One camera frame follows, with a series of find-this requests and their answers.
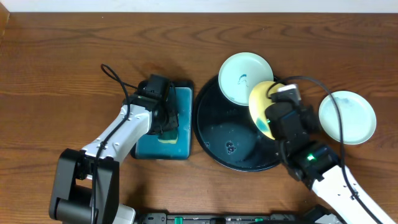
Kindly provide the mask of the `green yellow sponge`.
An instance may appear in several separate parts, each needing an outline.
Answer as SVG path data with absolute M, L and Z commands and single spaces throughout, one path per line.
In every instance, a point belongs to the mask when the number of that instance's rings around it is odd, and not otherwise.
M 163 144 L 176 144 L 178 141 L 178 130 L 172 129 L 170 131 L 165 131 L 158 136 L 158 141 Z

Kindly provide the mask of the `yellow plate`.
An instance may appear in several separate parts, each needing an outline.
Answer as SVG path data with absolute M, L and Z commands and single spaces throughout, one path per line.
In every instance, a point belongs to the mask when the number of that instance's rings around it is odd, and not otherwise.
M 272 100 L 266 96 L 267 90 L 272 84 L 274 84 L 273 81 L 260 82 L 252 89 L 249 95 L 249 112 L 258 130 L 269 139 L 274 140 L 265 116 L 266 108 L 273 104 Z

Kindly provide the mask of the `light blue plate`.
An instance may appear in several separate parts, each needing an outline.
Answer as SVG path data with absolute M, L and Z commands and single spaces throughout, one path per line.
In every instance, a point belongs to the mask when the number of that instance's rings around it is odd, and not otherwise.
M 356 145 L 370 139 L 376 130 L 376 114 L 368 101 L 351 91 L 336 91 L 321 102 L 318 117 L 327 135 L 340 140 L 338 115 L 332 100 L 336 101 L 341 114 L 344 143 Z
M 261 56 L 240 52 L 222 64 L 218 83 L 222 94 L 232 103 L 247 106 L 252 89 L 260 82 L 273 81 L 271 66 Z

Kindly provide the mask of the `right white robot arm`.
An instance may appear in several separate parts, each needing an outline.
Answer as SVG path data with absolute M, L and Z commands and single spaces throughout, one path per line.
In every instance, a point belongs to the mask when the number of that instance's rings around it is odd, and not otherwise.
M 342 156 L 310 138 L 321 130 L 312 107 L 274 103 L 265 116 L 289 175 L 323 199 L 345 223 L 393 223 L 342 163 Z

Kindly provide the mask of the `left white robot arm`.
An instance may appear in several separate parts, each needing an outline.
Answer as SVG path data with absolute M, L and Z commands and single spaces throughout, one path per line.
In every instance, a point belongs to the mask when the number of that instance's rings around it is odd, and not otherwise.
M 146 134 L 178 126 L 174 93 L 138 93 L 116 119 L 79 151 L 64 150 L 57 163 L 49 216 L 62 223 L 134 223 L 136 211 L 119 202 L 119 168 Z

